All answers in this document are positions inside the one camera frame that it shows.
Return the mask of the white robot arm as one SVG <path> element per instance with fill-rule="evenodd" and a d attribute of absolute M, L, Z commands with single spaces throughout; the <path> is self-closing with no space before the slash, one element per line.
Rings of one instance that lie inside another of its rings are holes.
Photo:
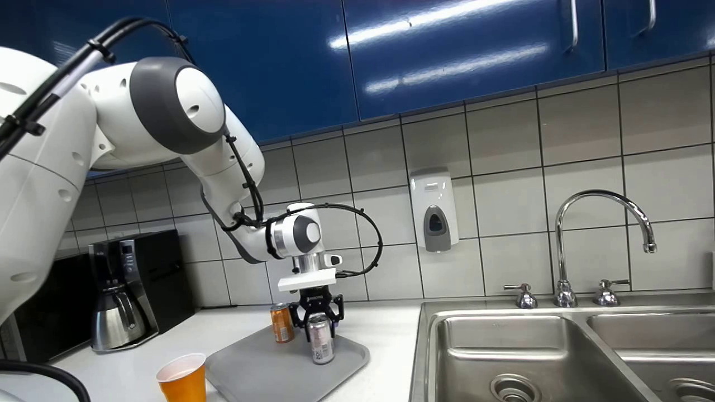
<path fill-rule="evenodd" d="M 51 107 L 28 118 L 19 106 L 39 91 L 55 65 L 19 49 L 0 49 L 0 116 L 22 135 L 0 161 L 0 321 L 45 285 L 54 256 L 91 170 L 132 170 L 184 161 L 198 179 L 213 219 L 242 259 L 293 259 L 284 292 L 335 285 L 339 259 L 322 246 L 316 208 L 293 203 L 281 218 L 247 223 L 249 189 L 264 156 L 215 84 L 185 58 L 153 56 L 113 68 L 80 68 L 47 96 Z"/>

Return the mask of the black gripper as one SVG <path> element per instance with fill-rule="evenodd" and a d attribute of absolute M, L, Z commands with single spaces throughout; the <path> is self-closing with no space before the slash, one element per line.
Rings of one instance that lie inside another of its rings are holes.
<path fill-rule="evenodd" d="M 339 296 L 332 296 L 328 287 L 305 288 L 299 292 L 299 299 L 289 306 L 289 311 L 299 338 L 308 343 L 303 325 L 314 313 L 325 313 L 332 321 L 331 336 L 338 336 L 338 329 L 343 320 L 343 299 Z"/>

